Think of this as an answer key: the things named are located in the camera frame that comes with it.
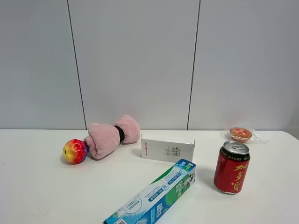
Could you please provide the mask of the rainbow spiky ball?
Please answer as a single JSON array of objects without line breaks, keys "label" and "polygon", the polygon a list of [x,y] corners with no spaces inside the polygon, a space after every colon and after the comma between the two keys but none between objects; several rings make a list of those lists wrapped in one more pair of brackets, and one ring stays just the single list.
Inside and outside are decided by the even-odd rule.
[{"label": "rainbow spiky ball", "polygon": [[72,139],[63,147],[64,159],[72,164],[83,162],[88,153],[88,148],[82,140]]}]

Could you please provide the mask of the blue green toothpaste box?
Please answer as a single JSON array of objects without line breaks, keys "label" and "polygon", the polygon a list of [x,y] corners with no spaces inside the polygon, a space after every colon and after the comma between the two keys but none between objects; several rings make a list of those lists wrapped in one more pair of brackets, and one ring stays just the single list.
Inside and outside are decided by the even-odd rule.
[{"label": "blue green toothpaste box", "polygon": [[180,159],[103,223],[156,223],[195,182],[195,169],[196,164]]}]

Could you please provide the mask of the white cardboard box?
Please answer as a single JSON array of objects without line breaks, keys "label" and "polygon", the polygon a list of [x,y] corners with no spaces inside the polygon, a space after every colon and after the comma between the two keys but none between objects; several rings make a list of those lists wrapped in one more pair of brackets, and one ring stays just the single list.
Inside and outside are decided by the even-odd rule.
[{"label": "white cardboard box", "polygon": [[195,148],[194,139],[165,136],[142,136],[142,158],[178,162],[181,159],[192,161]]}]

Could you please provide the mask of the wrapped egg tart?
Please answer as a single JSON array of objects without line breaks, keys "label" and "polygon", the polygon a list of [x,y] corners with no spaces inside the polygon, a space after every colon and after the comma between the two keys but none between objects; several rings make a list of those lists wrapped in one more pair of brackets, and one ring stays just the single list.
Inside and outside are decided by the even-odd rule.
[{"label": "wrapped egg tart", "polygon": [[231,127],[224,131],[224,135],[228,140],[235,140],[241,143],[268,143],[263,139],[261,135],[257,133],[257,130],[244,127]]}]

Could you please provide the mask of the pink towel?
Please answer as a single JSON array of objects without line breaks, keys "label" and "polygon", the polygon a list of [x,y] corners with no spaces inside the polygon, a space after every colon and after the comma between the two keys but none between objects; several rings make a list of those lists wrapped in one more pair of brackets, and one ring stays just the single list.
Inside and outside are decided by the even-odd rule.
[{"label": "pink towel", "polygon": [[140,139],[140,126],[129,115],[124,115],[113,125],[92,123],[84,142],[96,160],[111,154],[119,144],[133,144]]}]

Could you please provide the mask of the red drink can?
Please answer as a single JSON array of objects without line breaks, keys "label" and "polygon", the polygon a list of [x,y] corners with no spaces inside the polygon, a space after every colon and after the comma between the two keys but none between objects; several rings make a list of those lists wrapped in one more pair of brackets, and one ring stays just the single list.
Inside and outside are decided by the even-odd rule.
[{"label": "red drink can", "polygon": [[229,140],[220,148],[214,174],[214,184],[222,192],[237,194],[242,190],[249,166],[249,148],[238,141]]}]

